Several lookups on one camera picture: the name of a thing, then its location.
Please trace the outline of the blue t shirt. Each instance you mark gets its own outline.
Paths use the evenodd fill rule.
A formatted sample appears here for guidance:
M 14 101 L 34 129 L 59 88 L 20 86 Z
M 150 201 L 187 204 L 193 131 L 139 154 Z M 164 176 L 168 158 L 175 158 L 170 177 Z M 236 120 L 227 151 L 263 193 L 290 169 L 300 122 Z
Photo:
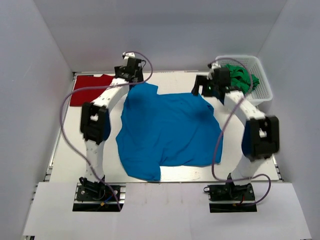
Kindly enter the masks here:
M 214 107 L 200 95 L 158 94 L 156 85 L 137 85 L 124 101 L 121 123 L 116 143 L 130 177 L 160 181 L 161 167 L 221 162 L 221 128 Z

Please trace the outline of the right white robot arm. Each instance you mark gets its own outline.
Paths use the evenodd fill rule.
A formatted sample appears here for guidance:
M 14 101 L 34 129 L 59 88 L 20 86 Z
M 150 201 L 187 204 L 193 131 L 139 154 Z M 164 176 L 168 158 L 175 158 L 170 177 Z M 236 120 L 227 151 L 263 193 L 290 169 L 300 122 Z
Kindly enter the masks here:
M 191 93 L 218 99 L 244 126 L 242 156 L 226 180 L 230 184 L 225 187 L 226 195 L 236 200 L 243 195 L 243 186 L 251 183 L 260 166 L 279 151 L 279 119 L 265 115 L 238 87 L 232 86 L 227 68 L 211 69 L 208 76 L 197 75 Z

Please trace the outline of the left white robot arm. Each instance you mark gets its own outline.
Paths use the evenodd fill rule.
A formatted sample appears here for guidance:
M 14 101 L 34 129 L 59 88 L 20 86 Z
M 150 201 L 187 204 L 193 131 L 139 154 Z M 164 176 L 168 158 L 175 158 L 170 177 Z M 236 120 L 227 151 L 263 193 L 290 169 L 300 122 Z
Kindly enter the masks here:
M 131 86 L 127 83 L 143 82 L 142 59 L 133 52 L 123 54 L 124 64 L 116 66 L 115 76 L 110 87 L 104 90 L 92 102 L 85 102 L 81 108 L 80 132 L 86 147 L 86 165 L 84 178 L 93 182 L 88 193 L 94 199 L 99 200 L 105 196 L 106 187 L 100 184 L 105 178 L 103 170 L 104 145 L 111 133 L 110 113 L 118 101 L 125 96 Z

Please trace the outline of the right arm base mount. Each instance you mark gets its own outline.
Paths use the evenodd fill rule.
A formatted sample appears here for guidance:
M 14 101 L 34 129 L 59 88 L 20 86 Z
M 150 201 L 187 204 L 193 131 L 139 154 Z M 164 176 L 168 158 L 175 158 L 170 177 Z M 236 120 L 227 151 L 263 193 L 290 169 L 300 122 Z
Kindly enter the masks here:
M 212 184 L 203 188 L 208 194 L 210 213 L 255 213 L 256 198 L 251 183 L 234 185 L 233 183 Z

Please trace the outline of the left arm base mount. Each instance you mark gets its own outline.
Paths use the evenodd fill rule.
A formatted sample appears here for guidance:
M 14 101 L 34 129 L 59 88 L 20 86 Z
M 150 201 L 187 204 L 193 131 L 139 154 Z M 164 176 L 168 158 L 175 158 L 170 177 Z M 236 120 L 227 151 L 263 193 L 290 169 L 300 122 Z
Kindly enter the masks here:
M 125 203 L 126 186 L 112 184 L 110 187 L 101 182 L 92 182 L 80 177 L 77 184 L 73 212 L 117 213 Z

